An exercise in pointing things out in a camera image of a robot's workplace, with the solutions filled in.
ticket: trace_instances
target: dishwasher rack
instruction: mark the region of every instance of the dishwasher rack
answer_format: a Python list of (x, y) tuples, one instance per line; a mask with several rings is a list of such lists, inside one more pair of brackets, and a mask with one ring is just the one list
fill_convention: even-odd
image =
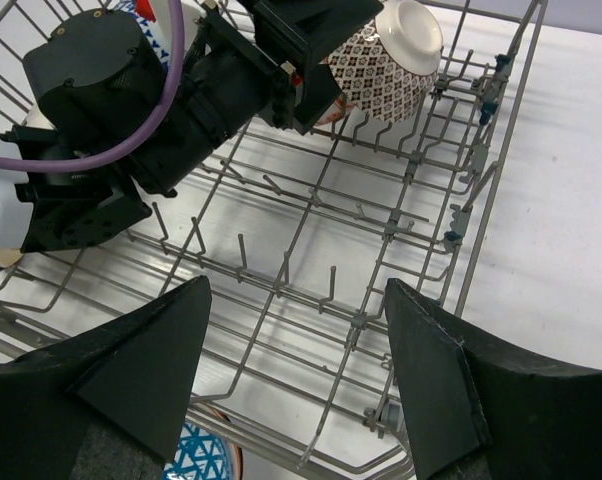
[[(22, 55), (58, 21), (112, 2), (0, 2), (1, 130), (33, 106), (14, 68)], [(412, 476), (380, 283), (400, 276), (463, 313), (547, 8), (531, 0), (511, 16), (472, 0), (422, 3), (444, 20), (447, 43), (414, 121), (381, 124), (355, 112), (299, 137), (252, 120), (191, 173), (178, 199), (150, 199), (153, 218), (103, 246), (27, 255), (0, 273), (0, 360), (206, 274), (213, 316), (189, 420), (305, 478)], [(220, 8), (251, 36), (236, 2)], [(10, 22), (32, 36), (11, 34)], [(469, 49), (484, 25), (504, 26)], [(495, 31), (507, 35), (503, 47), (496, 37), (493, 47)], [(352, 187), (358, 181), (363, 187)], [(243, 230), (235, 209), (256, 212), (242, 213), (250, 217)], [(277, 251), (275, 237), (289, 242)], [(365, 288), (342, 287), (372, 251), (370, 271), (359, 276)], [(261, 392), (276, 400), (263, 403)], [(274, 418), (279, 407), (296, 415)]]

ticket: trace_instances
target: purple cable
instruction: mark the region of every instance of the purple cable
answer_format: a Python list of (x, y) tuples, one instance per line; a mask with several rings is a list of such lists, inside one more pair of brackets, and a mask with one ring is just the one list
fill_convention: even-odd
[(161, 99), (156, 107), (154, 107), (154, 110), (152, 110), (152, 113), (148, 116), (147, 120), (143, 122), (143, 125), (141, 125), (139, 129), (126, 140), (98, 155), (68, 160), (21, 160), (0, 157), (1, 170), (33, 173), (66, 173), (92, 170), (120, 160), (132, 153), (150, 138), (150, 135), (154, 133), (165, 118), (174, 101), (181, 80), (181, 70), (183, 69), (183, 57), (185, 54), (185, 32), (181, 0), (167, 1), (170, 7), (170, 21), (172, 27), (172, 58), (170, 59), (170, 69), (168, 70)]

